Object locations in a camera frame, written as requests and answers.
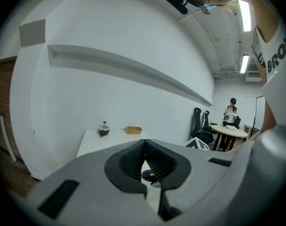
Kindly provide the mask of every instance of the ceiling light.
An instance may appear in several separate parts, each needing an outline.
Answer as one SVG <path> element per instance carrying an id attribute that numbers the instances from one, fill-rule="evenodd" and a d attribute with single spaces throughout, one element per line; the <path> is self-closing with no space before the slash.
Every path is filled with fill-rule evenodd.
<path id="1" fill-rule="evenodd" d="M 250 13 L 250 5 L 247 2 L 243 2 L 239 0 L 239 5 L 242 14 L 243 20 L 243 31 L 251 31 L 251 13 Z"/>
<path id="2" fill-rule="evenodd" d="M 240 73 L 245 73 L 247 63 L 248 63 L 249 56 L 248 55 L 243 55 L 243 61 L 242 61 L 242 66 L 241 66 L 241 71 Z"/>

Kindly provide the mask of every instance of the woman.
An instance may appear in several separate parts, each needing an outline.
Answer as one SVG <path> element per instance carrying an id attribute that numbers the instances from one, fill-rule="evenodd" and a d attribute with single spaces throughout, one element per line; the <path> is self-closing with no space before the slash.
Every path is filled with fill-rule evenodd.
<path id="1" fill-rule="evenodd" d="M 230 101 L 230 105 L 228 105 L 225 109 L 224 109 L 224 113 L 223 113 L 223 125 L 230 125 L 230 126 L 234 126 L 235 125 L 235 117 L 237 116 L 237 108 L 236 108 L 236 99 L 235 98 L 231 98 Z M 219 151 L 223 151 L 224 148 L 224 144 L 226 141 L 226 135 L 222 134 L 221 136 L 221 143 L 219 145 Z"/>
<path id="2" fill-rule="evenodd" d="M 211 5 L 226 5 L 235 0 L 190 0 L 195 6 L 207 7 Z M 281 97 L 277 92 L 272 93 L 273 88 L 278 87 L 286 93 L 286 77 L 280 80 L 276 74 L 278 71 L 286 71 L 286 26 L 280 19 L 278 12 L 266 0 L 243 0 L 254 9 L 256 25 L 254 28 L 252 52 L 255 57 L 263 83 L 263 94 L 268 101 L 265 107 L 265 115 L 262 129 L 259 134 L 276 126 L 278 123 L 286 125 L 286 117 L 279 113 L 278 101 Z"/>

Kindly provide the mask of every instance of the round table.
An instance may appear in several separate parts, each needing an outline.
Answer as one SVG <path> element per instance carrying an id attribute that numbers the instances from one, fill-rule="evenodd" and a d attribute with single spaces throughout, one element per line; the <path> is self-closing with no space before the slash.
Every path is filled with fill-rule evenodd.
<path id="1" fill-rule="evenodd" d="M 234 145 L 237 137 L 239 137 L 239 138 L 247 138 L 248 137 L 248 134 L 246 132 L 244 132 L 242 130 L 229 130 L 229 129 L 227 129 L 226 126 L 211 125 L 211 128 L 218 132 L 213 151 L 216 151 L 216 147 L 218 145 L 221 134 L 227 135 L 227 140 L 226 140 L 225 145 L 223 145 L 224 142 L 221 142 L 221 145 L 223 145 L 223 151 L 224 152 L 227 150 L 230 140 L 232 140 L 232 142 L 231 142 L 231 145 L 229 146 L 229 150 L 232 150 L 233 145 Z"/>

